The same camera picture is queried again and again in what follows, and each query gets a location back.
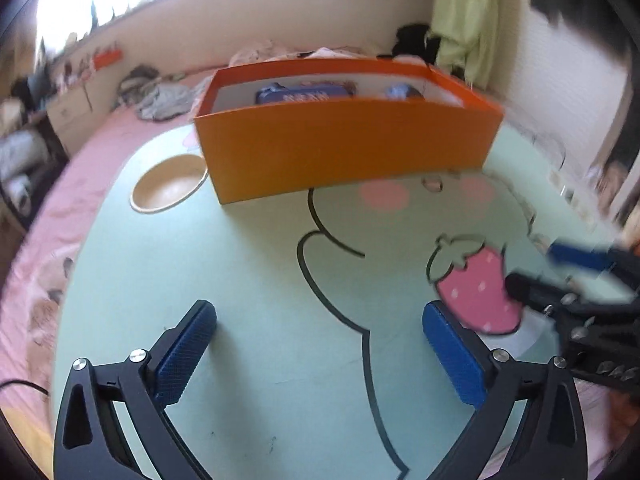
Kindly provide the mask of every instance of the table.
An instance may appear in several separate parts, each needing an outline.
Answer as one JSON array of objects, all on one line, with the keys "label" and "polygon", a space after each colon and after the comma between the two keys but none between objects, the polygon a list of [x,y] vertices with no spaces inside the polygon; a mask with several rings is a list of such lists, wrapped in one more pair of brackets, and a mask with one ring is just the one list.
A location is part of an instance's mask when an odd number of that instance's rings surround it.
[{"label": "table", "polygon": [[[441,296],[468,308],[460,302],[469,301],[469,287],[478,288],[471,301],[498,298],[502,272],[518,267],[560,280],[566,271],[549,267],[533,243],[538,235],[612,239],[605,226],[587,229],[548,183],[545,159],[508,126],[484,173],[227,206],[207,180],[172,209],[134,212],[129,195],[139,177],[197,151],[193,139],[192,126],[153,139],[108,193],[63,308],[52,408],[55,420],[74,359],[122,361],[150,348],[195,300],[209,300],[218,329],[167,413],[216,480],[424,480],[473,411],[422,333],[424,305]],[[484,269],[481,281],[449,272],[471,258]],[[600,296],[622,295],[606,277],[585,284]],[[473,304],[484,332],[517,328],[483,335],[485,342],[546,362],[557,352],[549,321],[528,310],[514,321],[504,314],[510,308]],[[514,409],[498,447],[513,437],[521,412]],[[124,407],[118,414],[143,473],[156,478]]]}]

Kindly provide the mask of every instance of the open cardboard box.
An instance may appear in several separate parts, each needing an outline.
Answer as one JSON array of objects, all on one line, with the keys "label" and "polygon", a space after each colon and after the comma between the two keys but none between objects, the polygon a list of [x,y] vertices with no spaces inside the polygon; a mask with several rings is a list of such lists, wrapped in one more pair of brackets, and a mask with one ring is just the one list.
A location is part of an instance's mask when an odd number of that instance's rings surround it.
[{"label": "open cardboard box", "polygon": [[[274,82],[353,81],[357,95],[255,105]],[[425,99],[382,98],[407,82]],[[219,70],[194,119],[225,204],[357,180],[479,170],[502,109],[432,67],[372,59],[295,59]]]}]

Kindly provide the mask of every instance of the beige bowl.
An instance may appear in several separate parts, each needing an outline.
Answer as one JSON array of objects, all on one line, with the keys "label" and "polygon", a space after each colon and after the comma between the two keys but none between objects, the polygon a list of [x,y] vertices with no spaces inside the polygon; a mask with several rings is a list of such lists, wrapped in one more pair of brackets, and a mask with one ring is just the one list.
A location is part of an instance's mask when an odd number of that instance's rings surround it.
[{"label": "beige bowl", "polygon": [[152,167],[131,193],[139,213],[158,213],[190,197],[207,177],[207,164],[198,155],[177,155]]}]

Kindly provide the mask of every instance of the orange-red object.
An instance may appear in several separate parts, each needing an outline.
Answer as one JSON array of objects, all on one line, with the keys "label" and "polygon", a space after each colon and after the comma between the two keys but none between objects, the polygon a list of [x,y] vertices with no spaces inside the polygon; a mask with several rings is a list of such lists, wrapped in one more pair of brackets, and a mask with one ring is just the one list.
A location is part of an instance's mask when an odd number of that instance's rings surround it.
[{"label": "orange-red object", "polygon": [[[229,85],[285,76],[374,73],[420,77],[463,107],[422,100],[337,98],[210,114]],[[219,70],[194,119],[220,203],[357,180],[479,170],[503,111],[438,70],[372,59],[294,59]]]},{"label": "orange-red object", "polygon": [[100,70],[106,66],[112,65],[122,59],[122,51],[119,48],[107,50],[94,56],[94,66],[96,70]]}]

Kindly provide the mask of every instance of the yellow fabric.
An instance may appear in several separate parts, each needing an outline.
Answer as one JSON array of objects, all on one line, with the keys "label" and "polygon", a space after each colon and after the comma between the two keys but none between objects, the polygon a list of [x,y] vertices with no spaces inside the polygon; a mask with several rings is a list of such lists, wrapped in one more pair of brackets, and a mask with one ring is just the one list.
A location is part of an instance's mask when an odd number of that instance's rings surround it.
[{"label": "yellow fabric", "polygon": [[14,430],[24,450],[29,453],[40,470],[53,480],[53,438],[34,425],[22,412],[2,408],[2,414]]},{"label": "yellow fabric", "polygon": [[498,0],[435,0],[431,34],[442,37],[436,65],[465,69],[469,84],[485,88],[494,63]]}]

